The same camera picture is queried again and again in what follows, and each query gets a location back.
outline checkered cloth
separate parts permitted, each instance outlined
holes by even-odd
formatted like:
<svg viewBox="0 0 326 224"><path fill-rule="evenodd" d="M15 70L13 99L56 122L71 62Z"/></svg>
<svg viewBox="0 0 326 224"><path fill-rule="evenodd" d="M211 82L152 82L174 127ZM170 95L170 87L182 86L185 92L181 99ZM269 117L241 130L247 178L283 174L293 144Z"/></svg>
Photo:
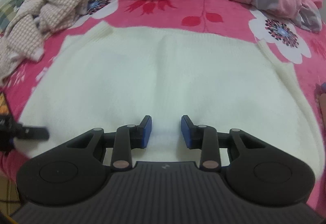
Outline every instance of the checkered cloth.
<svg viewBox="0 0 326 224"><path fill-rule="evenodd" d="M0 34L4 33L8 24L14 19L17 13L14 11L15 6L16 0L11 0L0 8Z"/></svg>
<svg viewBox="0 0 326 224"><path fill-rule="evenodd" d="M0 38L0 81L24 58L39 61L44 39L72 26L87 12L88 0L25 0Z"/></svg>

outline floral bedsheet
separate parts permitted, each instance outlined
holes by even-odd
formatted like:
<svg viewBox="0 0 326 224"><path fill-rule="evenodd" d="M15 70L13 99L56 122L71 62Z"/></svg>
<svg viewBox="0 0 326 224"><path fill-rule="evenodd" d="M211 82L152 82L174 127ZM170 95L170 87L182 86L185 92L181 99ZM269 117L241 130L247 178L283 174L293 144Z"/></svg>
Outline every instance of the floral bedsheet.
<svg viewBox="0 0 326 224"><path fill-rule="evenodd" d="M320 85L326 82L326 26L319 34L309 33L286 20L230 0L89 0L87 15L46 40L45 54L39 63L24 61L8 79L4 91L16 118L55 60L65 37L84 34L101 20L115 27L179 28L253 43L265 39L280 61L294 64L300 87L324 131L318 97ZM325 198L321 179L308 203L322 213L326 209Z"/></svg>

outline folded white cloth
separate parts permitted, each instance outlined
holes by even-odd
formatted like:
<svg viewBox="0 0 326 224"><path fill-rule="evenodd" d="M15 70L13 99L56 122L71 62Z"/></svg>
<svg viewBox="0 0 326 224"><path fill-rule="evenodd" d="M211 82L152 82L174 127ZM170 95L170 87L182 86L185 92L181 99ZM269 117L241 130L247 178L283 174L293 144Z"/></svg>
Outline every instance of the folded white cloth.
<svg viewBox="0 0 326 224"><path fill-rule="evenodd" d="M198 161L181 134L185 114L220 132L240 128L322 174L322 137L293 65L266 43L105 22L66 41L22 113L21 122L47 126L50 140L16 147L33 157L94 127L112 132L151 115L148 147L133 150L134 162Z"/></svg>

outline black object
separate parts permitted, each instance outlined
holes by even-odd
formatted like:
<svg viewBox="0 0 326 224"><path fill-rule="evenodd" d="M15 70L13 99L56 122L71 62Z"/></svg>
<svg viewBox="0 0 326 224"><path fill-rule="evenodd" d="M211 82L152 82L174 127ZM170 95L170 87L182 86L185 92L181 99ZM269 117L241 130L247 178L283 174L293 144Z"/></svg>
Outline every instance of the black object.
<svg viewBox="0 0 326 224"><path fill-rule="evenodd" d="M216 223L319 224L305 202L315 178L299 159L241 131L218 133L194 125L181 129L188 148L200 148L195 162L137 162L131 149L145 148L152 128L115 133L95 128L25 163L17 186L26 200L13 215L19 224L41 223ZM113 147L111 166L103 166ZM221 167L219 147L230 165Z"/></svg>
<svg viewBox="0 0 326 224"><path fill-rule="evenodd" d="M0 151L9 152L14 149L14 138L26 140L48 140L49 134L45 127L23 126L17 123L11 114L9 105L2 92L0 96L7 111L0 114Z"/></svg>

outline pink blanket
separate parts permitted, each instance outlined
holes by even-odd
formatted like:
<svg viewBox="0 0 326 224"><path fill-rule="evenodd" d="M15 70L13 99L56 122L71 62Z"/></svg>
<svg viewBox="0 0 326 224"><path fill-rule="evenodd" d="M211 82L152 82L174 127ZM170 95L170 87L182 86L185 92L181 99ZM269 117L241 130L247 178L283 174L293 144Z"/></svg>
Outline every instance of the pink blanket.
<svg viewBox="0 0 326 224"><path fill-rule="evenodd" d="M318 98L320 85L326 81L325 25L319 34L310 33L289 21L276 19L249 5L230 0L89 0L87 13L72 28L45 41L45 54L38 64L25 61L9 78L4 90L16 118L19 118L33 89L53 63L65 37L83 34L105 20L115 27L179 28L252 43L266 40L280 61L294 64L300 87L324 131ZM0 169L16 170L24 158L15 155L15 165L8 163L9 159L2 159ZM11 172L10 176L15 177L15 173ZM323 211L326 209L323 186L324 178L318 180L308 202L320 213L326 212Z"/></svg>

